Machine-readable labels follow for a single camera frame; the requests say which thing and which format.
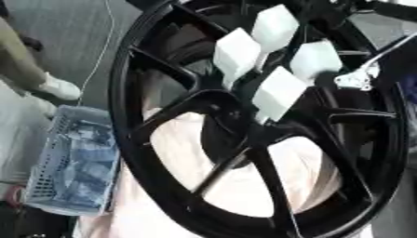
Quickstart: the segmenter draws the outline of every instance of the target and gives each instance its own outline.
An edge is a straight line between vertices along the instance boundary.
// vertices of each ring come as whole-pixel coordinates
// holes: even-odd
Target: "white sneaker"
[[[46,73],[47,80],[38,87],[39,91],[46,92],[64,100],[77,100],[81,97],[81,90],[78,86],[58,79]]]
[[[57,107],[50,103],[47,100],[37,98],[32,94],[27,94],[26,98],[37,108],[39,109],[46,117],[52,118],[57,112]]]

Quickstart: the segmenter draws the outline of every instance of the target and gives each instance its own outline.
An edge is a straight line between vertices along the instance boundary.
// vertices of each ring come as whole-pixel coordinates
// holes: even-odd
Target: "foam cube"
[[[257,119],[277,122],[303,94],[308,85],[284,67],[277,67],[261,84],[252,99],[260,110]]]
[[[261,44],[262,53],[271,53],[287,46],[299,26],[287,8],[278,5],[258,14],[252,37]]]
[[[314,82],[319,73],[338,72],[343,63],[333,44],[324,40],[303,44],[289,66],[296,77]]]
[[[224,74],[224,86],[230,89],[238,78],[253,69],[260,53],[261,46],[241,28],[217,41],[213,63]]]

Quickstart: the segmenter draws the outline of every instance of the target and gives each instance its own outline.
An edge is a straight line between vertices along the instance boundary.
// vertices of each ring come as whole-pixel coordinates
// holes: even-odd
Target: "gray floor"
[[[54,75],[83,85],[101,53],[110,30],[104,0],[6,0],[11,24],[21,33],[39,39],[44,52],[39,63]],[[123,0],[110,0],[115,31],[97,73],[87,86],[84,104],[107,107],[107,83],[120,39],[140,12]]]
[[[36,54],[41,65],[53,74],[81,86],[91,72],[110,28],[104,0],[6,0],[12,25],[41,40],[46,50]],[[87,86],[84,104],[107,106],[107,83],[117,45],[140,12],[123,0],[110,0],[116,28],[112,43],[95,76]],[[401,21],[376,16],[357,16],[355,22],[377,46],[403,34]],[[417,215],[412,185],[406,176],[396,198],[375,219],[376,238],[417,237]]]

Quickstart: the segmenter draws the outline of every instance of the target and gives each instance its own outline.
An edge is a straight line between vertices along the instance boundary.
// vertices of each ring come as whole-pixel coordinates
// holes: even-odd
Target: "white cable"
[[[112,9],[110,8],[110,3],[109,3],[109,1],[110,1],[110,0],[104,0],[104,3],[105,3],[106,8],[107,8],[107,13],[108,13],[108,16],[109,16],[110,21],[111,21],[111,24],[112,24],[112,25],[111,25],[111,27],[110,27],[110,32],[109,32],[109,34],[107,35],[106,43],[105,43],[105,45],[104,45],[104,47],[103,47],[103,49],[102,49],[102,51],[101,51],[101,53],[100,53],[99,57],[97,58],[96,65],[94,66],[93,70],[91,71],[91,73],[90,73],[90,74],[89,74],[89,76],[87,77],[86,81],[84,81],[83,86],[81,87],[81,97],[80,97],[80,99],[78,100],[78,102],[77,102],[77,104],[76,104],[76,106],[77,106],[77,107],[81,106],[81,102],[83,101],[83,97],[84,97],[84,93],[85,93],[85,91],[86,91],[86,87],[87,87],[87,85],[88,85],[89,81],[91,80],[91,78],[94,76],[94,74],[95,74],[95,73],[97,72],[97,70],[99,69],[99,66],[100,66],[100,64],[101,64],[101,62],[102,62],[102,59],[103,59],[103,57],[104,57],[104,54],[106,53],[107,48],[109,47],[110,42],[111,42],[111,40],[112,40],[112,38],[113,38],[113,33],[114,33],[114,22],[115,22],[115,20],[114,20],[114,16],[113,16]]]

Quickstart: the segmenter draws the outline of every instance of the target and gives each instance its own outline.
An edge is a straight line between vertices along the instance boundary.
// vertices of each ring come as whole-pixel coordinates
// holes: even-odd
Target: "blue plastic basket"
[[[64,216],[98,216],[106,212],[112,202],[112,190],[117,180],[119,152],[116,153],[111,169],[113,182],[108,184],[104,193],[104,203],[99,208],[70,205],[54,201],[56,189],[54,176],[62,171],[70,162],[69,151],[71,141],[62,139],[59,134],[66,134],[74,121],[85,120],[103,125],[111,125],[110,115],[106,111],[86,108],[60,106],[48,131],[47,144],[42,151],[36,167],[33,168],[26,188],[24,203],[40,208],[46,212]]]

